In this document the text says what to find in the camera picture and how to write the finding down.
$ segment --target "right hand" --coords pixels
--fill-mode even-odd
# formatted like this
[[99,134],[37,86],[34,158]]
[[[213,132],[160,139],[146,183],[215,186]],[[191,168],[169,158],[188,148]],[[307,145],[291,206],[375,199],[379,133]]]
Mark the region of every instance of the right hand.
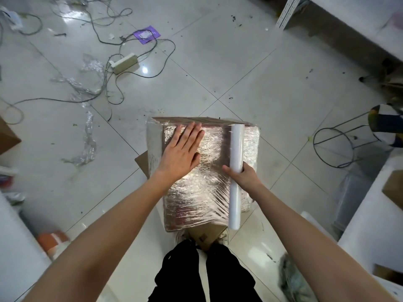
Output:
[[226,165],[222,166],[222,170],[227,173],[236,183],[247,193],[251,193],[255,188],[263,185],[259,180],[253,167],[249,166],[246,162],[243,162],[243,170],[241,173],[234,172]]

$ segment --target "white shelf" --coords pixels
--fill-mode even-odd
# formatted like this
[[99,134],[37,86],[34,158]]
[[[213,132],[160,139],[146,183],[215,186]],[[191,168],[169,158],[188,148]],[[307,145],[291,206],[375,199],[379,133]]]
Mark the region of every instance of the white shelf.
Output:
[[403,0],[311,0],[403,61],[403,30],[390,17],[403,14]]

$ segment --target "finger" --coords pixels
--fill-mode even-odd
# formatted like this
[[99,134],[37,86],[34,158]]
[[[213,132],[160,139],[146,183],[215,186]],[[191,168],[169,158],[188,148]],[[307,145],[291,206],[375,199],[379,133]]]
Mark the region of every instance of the finger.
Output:
[[193,131],[189,137],[189,140],[187,140],[187,143],[184,146],[184,148],[187,149],[190,153],[194,154],[197,151],[200,141],[202,140],[202,138],[204,136],[204,131],[200,130],[201,127],[202,127],[202,124],[197,125],[193,129]]
[[169,142],[168,146],[171,146],[171,147],[175,147],[175,146],[176,146],[176,144],[178,143],[179,137],[181,136],[181,130],[182,130],[182,125],[179,124],[179,125],[176,127],[175,132],[174,132],[174,134],[173,134],[173,136],[172,136],[172,139],[171,139],[171,141]]
[[190,169],[194,169],[196,166],[198,166],[200,163],[200,154],[197,152],[193,156],[192,163],[190,164]]
[[251,167],[251,166],[250,166],[248,163],[246,163],[245,161],[243,162],[242,167],[243,167],[242,172],[247,172],[247,171],[250,171],[251,169],[254,170],[253,167]]
[[234,172],[230,167],[228,167],[226,165],[222,166],[222,170],[233,179],[238,177],[238,173]]
[[183,135],[182,135],[181,138],[179,139],[179,142],[178,142],[179,148],[183,148],[183,146],[186,144],[186,141],[188,140],[189,135],[190,135],[190,133],[192,132],[194,126],[195,126],[195,123],[194,123],[194,122],[191,122],[191,123],[186,127],[186,129],[185,129],[184,132],[183,132]]
[[189,149],[189,153],[194,154],[198,150],[200,142],[204,137],[204,133],[205,133],[204,130],[199,131],[196,140],[193,142],[192,146]]
[[191,132],[190,135],[189,135],[188,140],[186,141],[186,143],[185,143],[184,146],[183,146],[183,149],[184,149],[184,150],[189,151],[190,147],[193,145],[194,141],[196,140],[196,138],[197,138],[197,136],[198,136],[198,134],[199,134],[199,131],[200,131],[200,128],[201,128],[201,127],[202,127],[202,124],[201,124],[201,123],[197,123],[197,124],[194,126],[192,132]]

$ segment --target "forearm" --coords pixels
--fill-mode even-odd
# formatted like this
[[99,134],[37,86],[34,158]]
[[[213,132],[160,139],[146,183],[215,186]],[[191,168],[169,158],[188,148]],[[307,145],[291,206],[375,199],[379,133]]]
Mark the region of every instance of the forearm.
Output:
[[263,185],[250,195],[320,301],[395,301],[342,248]]
[[95,301],[170,183],[155,174],[83,231],[25,301]]

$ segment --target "power strip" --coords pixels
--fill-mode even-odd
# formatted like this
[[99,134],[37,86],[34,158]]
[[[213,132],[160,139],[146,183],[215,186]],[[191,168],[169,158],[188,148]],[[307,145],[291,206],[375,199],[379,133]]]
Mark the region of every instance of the power strip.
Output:
[[113,62],[112,60],[109,60],[110,66],[114,72],[114,74],[118,75],[122,73],[124,70],[127,70],[130,68],[132,65],[136,64],[138,62],[137,56],[134,55],[134,53],[130,53],[126,57],[123,57],[122,59]]

